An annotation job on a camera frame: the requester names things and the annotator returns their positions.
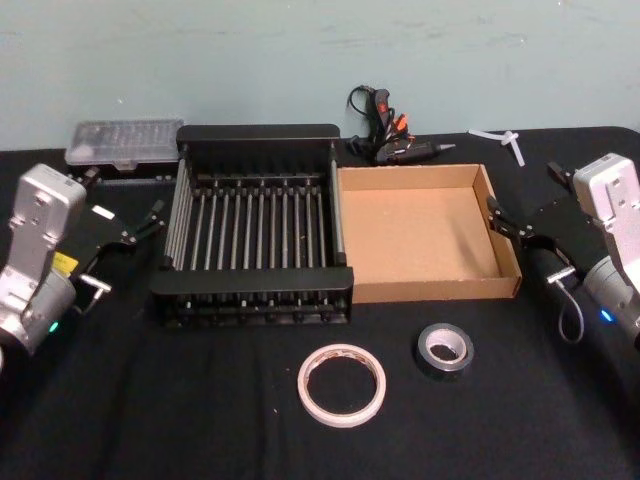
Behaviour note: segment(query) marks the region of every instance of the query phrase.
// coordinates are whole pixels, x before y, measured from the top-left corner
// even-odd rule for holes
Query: duct tape roll
[[[369,404],[353,413],[332,413],[318,406],[309,395],[309,377],[313,369],[331,358],[347,357],[357,360],[367,367],[376,382],[376,393]],[[387,391],[387,378],[380,362],[363,348],[344,343],[327,345],[313,352],[304,361],[298,373],[298,394],[305,410],[320,423],[335,428],[352,428],[370,420],[380,407]]]
[[[439,379],[459,377],[468,369],[473,355],[471,339],[455,325],[436,323],[425,328],[418,338],[418,365]]]

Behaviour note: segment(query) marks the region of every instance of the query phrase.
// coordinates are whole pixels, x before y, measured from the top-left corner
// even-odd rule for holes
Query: yellow label
[[[71,276],[71,272],[76,266],[78,266],[78,261],[75,258],[67,257],[60,252],[56,252],[53,255],[53,268],[66,277]]]

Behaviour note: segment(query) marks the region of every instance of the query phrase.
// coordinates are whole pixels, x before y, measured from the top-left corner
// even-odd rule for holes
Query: black dish rack
[[[345,323],[335,125],[182,127],[163,264],[165,323]]]

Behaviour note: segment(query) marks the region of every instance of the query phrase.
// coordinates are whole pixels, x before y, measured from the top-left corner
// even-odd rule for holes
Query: open cardboard box
[[[491,231],[483,165],[339,170],[354,303],[511,298],[522,274]]]

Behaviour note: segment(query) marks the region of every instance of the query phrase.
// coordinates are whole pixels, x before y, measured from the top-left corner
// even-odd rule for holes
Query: wall
[[[360,83],[414,133],[640,129],[637,0],[0,0],[0,149],[87,119],[331,122]]]

